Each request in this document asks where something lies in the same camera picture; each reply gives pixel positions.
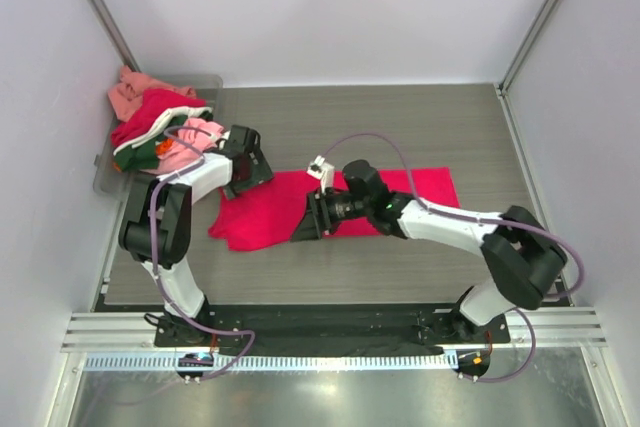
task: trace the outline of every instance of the garment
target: garment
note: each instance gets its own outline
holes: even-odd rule
[[[187,119],[184,125],[188,127],[197,127],[211,134],[209,136],[194,130],[178,130],[177,136],[179,139],[193,145],[200,151],[213,147],[215,141],[218,140],[224,132],[224,127],[220,124],[207,122],[203,119]],[[150,174],[168,174],[169,172],[174,172],[186,167],[192,162],[198,160],[198,157],[199,155],[191,149],[188,149],[178,142],[173,142],[168,150],[158,156],[158,159],[160,160],[158,167],[145,170]]]
[[[175,107],[204,107],[202,99],[193,99],[165,89],[145,90],[141,107],[131,118],[111,132],[111,143],[118,147],[127,140],[149,132],[156,119],[166,110]]]
[[[142,144],[148,142],[149,140],[155,139],[158,135],[162,134],[167,127],[169,126],[169,122],[174,117],[198,117],[204,120],[211,120],[213,117],[213,112],[211,107],[175,107],[172,109],[165,110],[160,116],[155,120],[151,128],[140,135],[139,137],[133,137],[126,142],[123,142],[118,147],[116,147],[113,151],[113,155],[116,155],[120,150],[126,147],[136,147],[141,146]]]
[[[390,190],[410,192],[404,170],[381,170]],[[413,170],[418,192],[426,199],[458,207],[451,174],[446,167]],[[346,189],[342,174],[336,172],[334,186]],[[254,187],[233,200],[221,196],[220,214],[209,228],[209,235],[226,239],[229,250],[252,251],[288,242],[302,220],[307,193],[317,189],[319,181],[304,171],[278,172],[273,180]],[[379,235],[366,219],[343,222],[335,236]]]
[[[133,114],[142,106],[143,93],[149,89],[170,90],[190,98],[195,98],[196,96],[196,91],[193,87],[176,87],[154,79],[147,74],[133,72],[129,67],[124,66],[120,69],[120,82],[109,89],[107,93],[118,120],[127,122],[131,119]]]
[[[184,125],[186,121],[186,115],[178,115],[171,118],[169,122],[167,122],[166,127]],[[165,142],[171,140],[167,139],[163,132],[137,147],[128,145],[115,151],[113,153],[113,159],[116,169],[120,172],[157,169],[160,166],[160,159],[158,158],[157,153],[158,146],[161,146],[162,150],[162,146],[165,145]]]
[[[176,135],[198,150],[212,147],[214,142],[222,135],[224,128],[215,122],[208,122],[199,118],[187,118],[185,115],[173,117],[167,127],[185,125],[198,127],[211,135],[206,135],[193,130],[178,130]],[[164,135],[164,130],[155,138],[149,139],[143,144],[133,147],[131,145],[119,149],[114,154],[114,166],[121,172],[143,170],[151,174],[160,175],[181,169],[198,159],[198,155],[187,149],[179,142]]]

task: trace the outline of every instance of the red towel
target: red towel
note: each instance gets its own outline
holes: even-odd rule
[[[142,94],[142,106],[127,122],[118,125],[111,132],[111,143],[114,147],[146,134],[158,116],[165,110],[174,107],[204,107],[201,99],[185,97],[171,90],[149,89]]]
[[[389,190],[410,192],[404,170],[381,170],[382,180]],[[421,196],[438,204],[459,207],[446,167],[413,171],[416,188]],[[220,214],[209,228],[214,239],[226,239],[229,250],[252,251],[288,242],[305,212],[307,193],[320,182],[304,171],[277,172],[275,178],[233,200],[221,196]],[[334,186],[346,189],[340,172]],[[334,236],[380,235],[366,219],[347,220]]]

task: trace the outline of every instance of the robotic arm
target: robotic arm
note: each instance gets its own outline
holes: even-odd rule
[[[467,290],[447,319],[448,330],[463,340],[514,307],[539,308],[567,263],[567,256],[555,242],[487,222],[511,220],[542,228],[523,207],[511,207],[503,214],[479,213],[421,199],[427,207],[437,208],[435,214],[425,210],[413,195],[390,191],[365,160],[347,164],[342,172],[347,191],[329,185],[333,167],[322,157],[310,165],[308,173],[321,180],[321,189],[308,194],[305,215],[291,240],[321,239],[335,232],[342,221],[366,217],[384,235],[431,240],[483,257],[491,278]],[[477,218],[478,222],[462,218]]]
[[[158,264],[163,288],[173,301],[173,305],[165,301],[162,329],[180,329],[179,335],[167,335],[169,339],[178,337],[181,342],[198,344],[209,336],[188,326],[174,308],[177,306],[198,324],[211,327],[209,302],[196,285],[187,260],[192,205],[218,188],[232,199],[271,180],[273,172],[262,153],[260,140],[257,131],[232,126],[214,149],[204,152],[202,165],[178,176],[160,191],[156,212]],[[158,279],[151,262],[151,195],[168,175],[137,174],[134,177],[118,236],[120,247],[131,253],[155,281]]]

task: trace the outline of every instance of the white panel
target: white panel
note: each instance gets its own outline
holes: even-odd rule
[[[0,425],[41,426],[116,212],[92,181],[119,61],[86,0],[0,0],[0,32]]]
[[[227,86],[501,80],[543,0],[106,0],[141,66]]]
[[[586,261],[581,298],[603,322],[628,408],[640,406],[639,80],[640,2],[564,0],[511,90],[552,227]]]

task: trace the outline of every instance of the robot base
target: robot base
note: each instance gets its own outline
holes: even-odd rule
[[[446,345],[493,344],[511,341],[504,316],[463,338],[452,332],[451,304],[364,305],[216,305],[211,327],[256,332],[251,355],[267,357],[384,357],[440,355]],[[220,337],[221,354],[236,355],[248,338]],[[160,326],[157,347],[209,347],[211,336],[196,343]]]

